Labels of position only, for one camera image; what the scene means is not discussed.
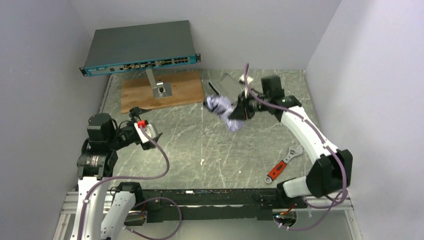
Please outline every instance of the purple cloth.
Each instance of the purple cloth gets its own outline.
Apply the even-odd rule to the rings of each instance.
[[[226,128],[230,132],[237,132],[245,124],[243,120],[228,119],[234,111],[234,107],[230,100],[224,96],[209,95],[204,101],[204,106],[212,113],[218,114],[219,118],[224,120]]]

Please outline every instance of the marble tabletop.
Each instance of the marble tabletop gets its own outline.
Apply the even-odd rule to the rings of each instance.
[[[241,69],[155,69],[154,75],[183,71],[200,71],[205,96],[213,94],[209,81],[219,81],[223,73],[238,79]],[[286,95],[294,95],[309,118],[318,126],[308,88],[301,70],[249,70],[253,87],[262,90],[261,78],[278,75]],[[109,113],[118,123],[128,120],[121,113],[122,81],[144,78],[145,72],[114,74],[106,89],[102,112]],[[142,116],[163,133],[158,143],[169,157],[166,176],[140,181],[144,189],[220,189],[274,188],[277,183],[304,176],[312,167],[306,152],[293,158],[281,175],[266,184],[267,173],[299,141],[268,112],[258,112],[238,132],[229,132],[217,115],[202,103],[154,109]],[[115,176],[154,176],[164,171],[166,164],[157,149],[143,151],[132,144],[117,152]]]

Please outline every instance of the floor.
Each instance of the floor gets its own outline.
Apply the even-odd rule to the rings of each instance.
[[[155,76],[186,69],[158,69]],[[235,79],[238,69],[198,69],[205,96],[213,94],[209,81],[218,81],[223,73]],[[300,70],[252,69],[253,87],[262,90],[262,77],[278,75],[286,95],[294,95],[302,103],[311,120],[318,125],[308,88]],[[146,77],[142,71],[115,74],[106,90],[103,112],[118,123],[128,120],[121,114],[122,81]],[[268,112],[260,112],[236,133],[229,132],[224,122],[205,109],[202,103],[155,109],[143,115],[163,133],[158,143],[170,161],[168,174],[160,179],[143,181],[144,189],[220,189],[273,188],[277,183],[304,176],[312,167],[306,153],[293,158],[283,173],[266,184],[267,173],[299,144],[294,135]],[[115,176],[153,176],[162,173],[165,161],[157,149],[143,151],[130,145],[118,151]]]

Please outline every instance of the gray wall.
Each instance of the gray wall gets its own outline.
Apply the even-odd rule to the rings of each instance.
[[[107,78],[67,0],[0,2],[0,239],[52,239]]]
[[[191,67],[305,69],[341,0],[71,0],[88,32],[190,20]]]
[[[343,0],[307,69],[323,132],[351,150],[365,240],[424,235],[424,1]]]

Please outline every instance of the purple cable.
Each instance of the purple cable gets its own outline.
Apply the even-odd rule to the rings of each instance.
[[[170,170],[170,161],[168,160],[167,154],[161,148],[161,146],[159,146],[159,144],[146,133],[146,131],[143,128],[140,128],[140,130],[143,133],[143,135],[162,153],[163,158],[165,158],[165,162],[166,162],[166,170],[163,173],[156,175],[156,176],[112,176],[112,177],[108,177],[108,178],[103,178],[101,181],[94,184],[90,188],[90,190],[88,190],[87,195],[85,195],[85,200],[90,199],[90,196],[92,195],[92,193],[96,190],[96,188],[99,185],[106,183],[106,182],[109,182],[109,181],[112,181],[112,180],[116,180],[116,179],[153,180],[153,179],[160,179],[168,173],[168,171]],[[84,202],[82,204],[81,215],[80,215],[80,218],[79,218],[78,234],[76,235],[77,240],[81,240],[82,237],[83,237],[84,219],[86,217],[86,211],[87,211],[87,203]]]
[[[149,239],[149,240],[166,240],[166,239],[169,239],[170,237],[172,237],[178,231],[178,229],[180,229],[181,224],[183,223],[183,214],[181,213],[181,209],[173,200],[171,200],[167,197],[164,197],[164,196],[158,196],[158,197],[154,197],[154,198],[150,198],[150,199],[147,199],[145,201],[142,201],[142,202],[136,204],[135,206],[133,206],[132,208],[134,209],[134,208],[136,208],[140,205],[143,205],[147,202],[150,202],[150,201],[153,201],[153,200],[158,200],[158,199],[163,199],[163,200],[166,200],[166,201],[172,203],[176,207],[176,209],[178,210],[178,213],[179,213],[178,225],[176,226],[175,230],[169,236],[166,236],[166,237],[163,237],[163,238],[152,238],[152,237],[149,237],[149,236],[145,236],[145,235],[139,233],[138,231],[134,231],[131,228],[127,227],[126,225],[124,225],[125,229],[130,231],[133,234],[136,234],[136,235],[138,235],[142,238]]]
[[[253,92],[252,89],[249,87],[248,84],[248,70],[249,70],[249,63],[246,64],[246,66],[244,67],[244,85],[247,89],[247,91],[249,92],[249,94],[259,103],[268,106],[270,108],[274,108],[274,109],[278,109],[278,110],[282,110],[282,111],[286,111],[288,113],[294,114],[297,117],[299,117],[301,120],[304,120],[305,118],[300,115],[299,113],[290,110],[287,107],[283,107],[283,106],[278,106],[269,102],[266,102],[262,99],[260,99],[259,97],[257,97]],[[304,122],[306,124],[308,124],[312,130],[316,133],[316,135],[318,136],[318,138],[321,140],[322,144],[325,144],[325,139],[323,138],[323,136],[320,134],[320,132],[318,131],[318,129],[312,124],[312,122],[310,122],[308,119],[304,120]],[[340,160],[340,158],[334,153],[334,151],[330,148],[330,147],[326,147],[325,149],[327,149],[327,151],[334,157],[335,161],[337,162],[338,166],[341,169],[341,178],[342,178],[342,190],[337,194],[337,196],[334,198],[334,201],[332,201],[332,203],[328,206],[314,206],[309,204],[308,202],[306,202],[304,199],[302,199],[308,206],[312,207],[312,208],[316,208],[316,209],[328,209],[324,215],[313,225],[311,225],[310,227],[305,227],[305,228],[297,228],[297,229],[293,229],[294,231],[304,231],[304,230],[309,230],[311,228],[316,227],[318,224],[320,224],[322,222],[322,220],[325,218],[325,216],[327,216],[328,212],[330,211],[330,209],[332,207],[335,207],[339,204],[341,204],[347,197],[348,197],[348,191],[347,191],[347,177],[346,177],[346,171],[345,168],[343,167],[343,163]],[[340,198],[340,201],[336,201],[336,199],[339,197],[339,195],[342,195]]]

